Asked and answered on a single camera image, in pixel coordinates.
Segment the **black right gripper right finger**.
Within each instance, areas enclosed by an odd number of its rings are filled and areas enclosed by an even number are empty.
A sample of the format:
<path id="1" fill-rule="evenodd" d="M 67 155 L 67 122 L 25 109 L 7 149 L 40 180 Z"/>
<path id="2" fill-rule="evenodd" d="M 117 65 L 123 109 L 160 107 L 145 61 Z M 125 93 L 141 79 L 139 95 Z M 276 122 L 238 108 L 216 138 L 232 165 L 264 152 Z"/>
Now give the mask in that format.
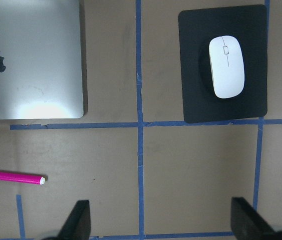
<path id="1" fill-rule="evenodd" d="M 237 240 L 274 240 L 276 235 L 243 197 L 231 200 L 231 230 Z"/>

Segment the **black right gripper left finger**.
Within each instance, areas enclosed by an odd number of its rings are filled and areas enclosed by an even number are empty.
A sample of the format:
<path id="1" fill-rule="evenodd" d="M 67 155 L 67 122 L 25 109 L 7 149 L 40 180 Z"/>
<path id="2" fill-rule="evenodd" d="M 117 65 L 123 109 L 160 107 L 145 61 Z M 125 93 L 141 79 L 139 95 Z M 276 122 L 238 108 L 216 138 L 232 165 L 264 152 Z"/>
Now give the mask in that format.
<path id="1" fill-rule="evenodd" d="M 58 240 L 88 240 L 91 233 L 89 200 L 78 200 L 57 235 Z"/>

